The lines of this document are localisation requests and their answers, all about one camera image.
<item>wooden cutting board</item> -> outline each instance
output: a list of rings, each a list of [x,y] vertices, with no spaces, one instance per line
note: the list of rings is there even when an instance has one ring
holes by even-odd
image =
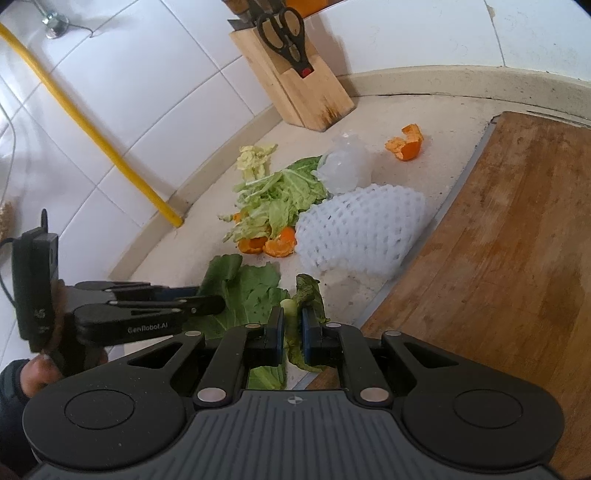
[[[504,112],[445,217],[362,328],[402,330],[560,402],[553,466],[591,475],[591,130]],[[334,372],[310,388],[337,384]]]

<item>white tile wall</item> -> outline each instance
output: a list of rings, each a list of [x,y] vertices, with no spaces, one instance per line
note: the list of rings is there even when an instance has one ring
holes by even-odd
[[[106,279],[138,233],[129,216],[94,190],[60,236],[60,276],[68,285]]]
[[[163,0],[191,36],[218,68],[222,69],[240,56],[228,34],[226,21],[237,18],[221,0]]]
[[[574,0],[487,0],[508,67],[591,81],[591,17]]]
[[[94,184],[103,179],[113,164],[44,85],[40,85],[24,105],[43,130]]]
[[[19,110],[13,123],[17,150],[6,192],[6,198],[17,207],[13,234],[20,235],[39,226],[43,208],[49,212],[51,231],[62,233],[94,185],[25,109]],[[12,131],[7,130],[0,138],[4,171],[8,168],[11,149]]]
[[[0,21],[6,26],[47,69],[53,69],[68,53],[75,48],[89,32],[72,31],[69,35],[56,40],[49,40],[43,33],[41,15],[33,4],[27,2],[12,3],[2,15]],[[27,64],[0,39],[0,76],[22,102],[39,85],[39,79]]]
[[[139,0],[55,76],[125,152],[216,68],[160,0]]]
[[[18,335],[18,326],[16,322],[13,322],[5,344],[4,355],[0,359],[0,370],[4,369],[13,360],[32,358],[35,355],[36,353],[31,353],[29,350],[29,344],[20,338]]]
[[[269,105],[228,37],[220,0],[42,0],[95,38],[71,30],[48,40],[37,11],[15,2],[1,16],[54,78],[167,199],[253,114]],[[591,79],[589,19],[572,0],[487,0],[508,66]],[[336,74],[429,64],[502,65],[484,1],[347,0],[306,21]],[[14,117],[17,157],[9,195],[14,234],[47,207],[61,233],[68,283],[102,279],[155,209],[61,110],[24,62],[0,40],[0,102]],[[12,134],[0,118],[0,190]],[[1,272],[10,284],[7,255]],[[14,312],[0,294],[2,365],[26,355]]]
[[[253,118],[228,81],[217,74],[152,127],[126,155],[167,200],[202,162]],[[155,207],[118,170],[100,183],[125,213],[144,225]]]
[[[270,106],[271,99],[244,57],[234,60],[222,70],[222,74],[254,115],[258,115]]]
[[[306,21],[337,74],[418,65],[503,65],[483,1],[347,0]]]
[[[10,118],[14,116],[21,104],[17,97],[14,95],[12,90],[8,87],[6,82],[0,78],[0,103],[6,110],[6,113]],[[0,112],[0,135],[4,133],[5,128],[8,126],[8,121]]]

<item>dark sleeve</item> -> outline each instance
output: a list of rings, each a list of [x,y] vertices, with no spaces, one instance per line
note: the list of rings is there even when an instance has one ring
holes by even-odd
[[[28,398],[21,388],[21,370],[29,360],[15,360],[0,374],[0,463],[19,476],[37,466],[22,429]]]

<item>white foam mesh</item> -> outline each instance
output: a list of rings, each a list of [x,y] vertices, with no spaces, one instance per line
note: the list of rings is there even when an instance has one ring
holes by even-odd
[[[340,267],[392,276],[425,224],[422,193],[372,184],[300,214],[295,251],[309,271]]]

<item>yellow pipe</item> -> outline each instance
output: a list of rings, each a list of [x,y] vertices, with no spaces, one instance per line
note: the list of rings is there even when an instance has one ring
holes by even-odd
[[[111,159],[111,162],[119,169],[119,171],[127,178],[135,187],[142,192],[146,198],[152,202],[152,204],[158,209],[164,217],[173,224],[176,228],[183,224],[183,219],[175,213],[174,210],[163,201],[160,196],[153,191],[152,187],[148,185],[145,180],[140,177],[134,170],[127,164],[127,162],[119,155],[111,144],[107,141],[103,135],[92,125],[82,113],[78,110],[76,105],[66,96],[66,94],[57,86],[57,84],[51,79],[47,72],[43,69],[43,66],[39,61],[27,50],[27,48],[7,29],[0,23],[0,37],[17,52],[24,61],[31,67],[31,69],[37,74],[42,84],[46,86],[47,90],[55,97],[61,107],[72,117],[72,119],[78,124],[78,126],[91,137],[91,139],[98,145],[98,147]]]

